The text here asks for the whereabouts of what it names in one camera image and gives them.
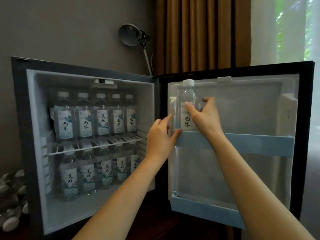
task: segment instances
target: person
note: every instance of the person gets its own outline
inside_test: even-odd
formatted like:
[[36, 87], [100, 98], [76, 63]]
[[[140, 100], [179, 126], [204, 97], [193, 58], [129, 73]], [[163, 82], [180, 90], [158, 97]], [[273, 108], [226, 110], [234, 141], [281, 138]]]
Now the person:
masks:
[[[192, 120], [214, 150], [224, 179], [235, 199], [250, 237], [256, 239], [311, 240], [312, 235], [268, 189], [225, 137], [215, 99], [204, 98], [198, 112], [186, 102]], [[110, 199], [74, 237], [125, 239], [148, 187], [174, 148], [181, 129], [167, 135], [171, 114], [157, 119], [147, 135], [146, 157]]]

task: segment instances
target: person's left hand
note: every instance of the person's left hand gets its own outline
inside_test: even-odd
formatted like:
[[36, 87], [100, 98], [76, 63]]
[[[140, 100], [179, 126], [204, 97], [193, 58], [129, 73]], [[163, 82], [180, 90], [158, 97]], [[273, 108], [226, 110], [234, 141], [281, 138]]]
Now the person's left hand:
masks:
[[181, 129], [176, 129], [171, 137], [168, 136], [168, 123], [171, 119], [171, 114], [163, 120], [157, 119], [151, 127], [146, 137], [146, 157], [158, 160], [162, 165], [169, 157], [176, 139], [181, 133]]

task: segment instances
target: white wire rack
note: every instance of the white wire rack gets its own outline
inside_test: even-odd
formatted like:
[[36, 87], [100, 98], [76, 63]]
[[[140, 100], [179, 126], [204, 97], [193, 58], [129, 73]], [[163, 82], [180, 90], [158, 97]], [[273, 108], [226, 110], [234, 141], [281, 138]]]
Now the white wire rack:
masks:
[[108, 146], [114, 146], [116, 144], [124, 144], [124, 143], [129, 143], [131, 141], [142, 141], [145, 140], [146, 138], [141, 137], [141, 136], [132, 136], [132, 137], [122, 137], [122, 138], [117, 138], [117, 139], [98, 139], [98, 140], [92, 140], [90, 141], [90, 144], [92, 145], [91, 147], [85, 147], [82, 148], [79, 145], [79, 142], [75, 142], [74, 143], [74, 150], [66, 150], [64, 151], [64, 146], [63, 145], [56, 145], [54, 144], [52, 146], [52, 152], [48, 153], [48, 156], [52, 156], [52, 155], [57, 155], [57, 154], [62, 154], [62, 153], [66, 153], [66, 152], [76, 152], [76, 151], [82, 151], [85, 149], [89, 149], [89, 148], [99, 148], [99, 147], [105, 147], [106, 145]]

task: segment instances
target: blue door shelf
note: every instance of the blue door shelf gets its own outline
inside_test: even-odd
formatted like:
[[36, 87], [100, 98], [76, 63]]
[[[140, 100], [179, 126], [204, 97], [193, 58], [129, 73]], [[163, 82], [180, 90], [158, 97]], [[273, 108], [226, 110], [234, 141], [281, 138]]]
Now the blue door shelf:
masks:
[[[239, 153], [265, 156], [293, 157], [294, 137], [228, 134], [226, 138]], [[176, 142], [177, 147], [212, 149], [206, 138], [199, 132], [182, 131]]]
[[242, 221], [241, 215], [237, 210], [179, 198], [175, 191], [172, 193], [170, 203], [171, 209], [176, 212], [200, 217], [241, 229], [246, 228]]
[[[294, 137], [292, 136], [264, 136], [246, 134], [225, 134], [239, 153], [249, 153], [265, 156], [293, 157]], [[211, 149], [206, 138], [199, 132], [182, 131], [177, 147]], [[183, 199], [173, 191], [171, 209], [184, 214], [204, 218], [233, 227], [245, 229], [239, 211], [216, 205], [209, 205], [197, 201]]]

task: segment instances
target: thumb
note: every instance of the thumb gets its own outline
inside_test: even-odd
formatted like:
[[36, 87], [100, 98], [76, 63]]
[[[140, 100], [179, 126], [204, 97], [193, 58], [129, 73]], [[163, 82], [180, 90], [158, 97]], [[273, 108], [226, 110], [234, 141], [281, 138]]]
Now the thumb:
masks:
[[191, 117], [195, 116], [197, 113], [199, 113], [190, 103], [186, 102], [185, 107], [187, 112], [191, 115]]
[[178, 136], [181, 134], [182, 129], [176, 129], [174, 133], [171, 135], [170, 140], [173, 144], [176, 143]]

